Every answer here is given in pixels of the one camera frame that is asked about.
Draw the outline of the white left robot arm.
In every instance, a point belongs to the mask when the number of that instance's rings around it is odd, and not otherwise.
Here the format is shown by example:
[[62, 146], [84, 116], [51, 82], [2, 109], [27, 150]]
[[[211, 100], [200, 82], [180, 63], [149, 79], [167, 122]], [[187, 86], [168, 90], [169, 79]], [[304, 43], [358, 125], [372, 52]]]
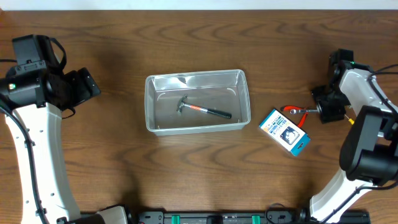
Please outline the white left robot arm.
[[61, 126], [65, 110], [101, 91], [86, 68], [64, 73], [67, 58], [58, 59], [46, 35], [12, 41], [16, 59], [1, 79], [1, 113], [12, 134], [22, 185], [22, 223], [127, 223], [122, 205], [83, 215], [67, 177]]

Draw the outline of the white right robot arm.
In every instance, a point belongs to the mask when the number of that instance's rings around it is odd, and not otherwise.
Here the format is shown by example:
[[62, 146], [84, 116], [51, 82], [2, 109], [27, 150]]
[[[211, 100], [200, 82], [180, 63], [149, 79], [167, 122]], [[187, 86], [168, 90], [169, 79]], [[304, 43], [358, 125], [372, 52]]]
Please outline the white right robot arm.
[[302, 218], [312, 223], [338, 223], [361, 196], [397, 186], [397, 106], [377, 84], [391, 66], [373, 70], [354, 61], [351, 50], [329, 56], [327, 85], [312, 90], [322, 123], [340, 121], [351, 107], [356, 119], [340, 150], [340, 168], [309, 201]]

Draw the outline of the clear plastic container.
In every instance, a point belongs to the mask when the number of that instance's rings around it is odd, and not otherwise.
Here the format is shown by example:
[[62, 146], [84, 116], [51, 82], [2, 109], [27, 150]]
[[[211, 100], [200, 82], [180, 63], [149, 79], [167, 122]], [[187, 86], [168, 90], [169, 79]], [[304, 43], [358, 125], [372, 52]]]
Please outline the clear plastic container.
[[[184, 108], [186, 103], [229, 112], [231, 119]], [[146, 128], [157, 136], [243, 129], [251, 121], [245, 73], [240, 69], [151, 75], [145, 85]]]

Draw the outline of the small black claw hammer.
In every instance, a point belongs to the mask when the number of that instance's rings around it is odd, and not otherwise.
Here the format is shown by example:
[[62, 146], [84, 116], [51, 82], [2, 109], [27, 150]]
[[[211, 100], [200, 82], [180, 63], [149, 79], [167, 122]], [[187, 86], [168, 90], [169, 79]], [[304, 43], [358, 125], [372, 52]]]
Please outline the small black claw hammer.
[[187, 97], [188, 97], [187, 95], [183, 95], [181, 97], [181, 99], [179, 99], [179, 101], [177, 103], [177, 112], [179, 114], [182, 113], [182, 110], [184, 108], [189, 108], [191, 110], [196, 110], [196, 111], [199, 111], [201, 113], [212, 114], [212, 115], [219, 116], [219, 117], [226, 118], [226, 119], [231, 119], [232, 118], [232, 114], [229, 113], [229, 112], [215, 110], [215, 109], [209, 109], [209, 108], [204, 108], [204, 107], [201, 107], [201, 106], [191, 105], [189, 103], [186, 103], [185, 100], [187, 99]]

